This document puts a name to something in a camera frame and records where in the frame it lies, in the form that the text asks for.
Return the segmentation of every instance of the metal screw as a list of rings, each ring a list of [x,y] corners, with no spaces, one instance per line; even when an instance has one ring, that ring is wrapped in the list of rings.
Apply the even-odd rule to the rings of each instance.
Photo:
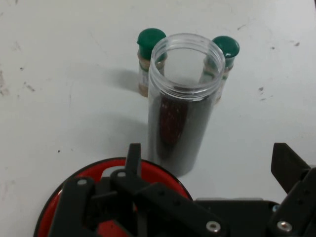
[[[206,228],[210,232],[217,233],[221,230],[221,225],[216,221],[209,221],[206,223]]]
[[[280,205],[274,205],[274,206],[272,207],[272,211],[273,211],[273,212],[276,212],[279,207],[280,207]]]
[[[123,171],[118,173],[118,177],[125,177],[125,176],[126,176],[126,173]]]
[[[285,231],[285,232],[291,232],[292,231],[292,225],[286,221],[279,221],[276,225],[279,230]]]
[[[87,183],[87,181],[85,179],[80,179],[77,182],[78,185],[85,185],[86,183]]]

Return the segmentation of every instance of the red disc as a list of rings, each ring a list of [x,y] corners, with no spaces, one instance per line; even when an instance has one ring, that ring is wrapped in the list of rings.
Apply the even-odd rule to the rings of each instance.
[[[89,176],[94,179],[94,181],[99,181],[101,179],[102,173],[105,169],[114,166],[125,165],[125,158],[112,158],[104,159],[88,165],[83,169],[77,171],[70,177],[74,176]],[[177,191],[179,194],[185,198],[192,199],[185,187],[180,183],[180,181],[173,176],[171,173],[161,168],[160,166],[151,163],[146,160],[142,160],[142,178],[148,182],[161,182],[167,187]],[[48,232],[55,214],[55,210],[59,201],[59,197],[62,191],[61,184],[49,200],[46,202],[34,231],[34,237],[47,237]],[[107,221],[101,223],[98,227],[98,234],[103,237],[127,237],[128,235],[121,230],[113,221]]]

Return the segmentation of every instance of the green lid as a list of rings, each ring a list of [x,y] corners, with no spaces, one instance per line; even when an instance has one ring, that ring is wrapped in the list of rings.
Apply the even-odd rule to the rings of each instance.
[[[234,64],[234,59],[239,53],[239,44],[236,40],[229,36],[218,36],[213,42],[223,51],[226,60],[226,67]]]
[[[165,37],[166,34],[159,29],[149,28],[143,30],[137,39],[140,56],[144,59],[150,60],[154,46]]]

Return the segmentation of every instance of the transparent cylinder container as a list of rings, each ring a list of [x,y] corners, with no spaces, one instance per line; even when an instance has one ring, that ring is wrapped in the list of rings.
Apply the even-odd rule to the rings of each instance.
[[[164,75],[158,69],[162,58]],[[148,157],[176,176],[194,166],[224,67],[221,49],[199,35],[166,37],[152,51]]]

